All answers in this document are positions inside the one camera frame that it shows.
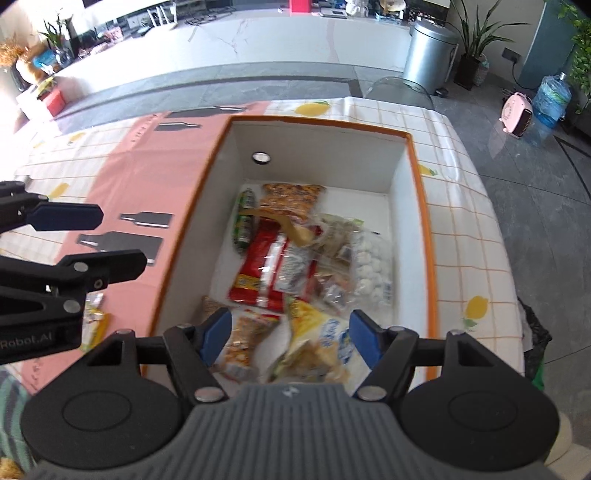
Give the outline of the striped teal sleeve forearm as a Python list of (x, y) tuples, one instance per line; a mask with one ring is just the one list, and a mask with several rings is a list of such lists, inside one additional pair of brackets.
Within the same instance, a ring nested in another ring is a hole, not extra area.
[(21, 431), (21, 417), (30, 394), (6, 368), (2, 367), (0, 395), (1, 456), (13, 460), (27, 473), (35, 466), (35, 461)]

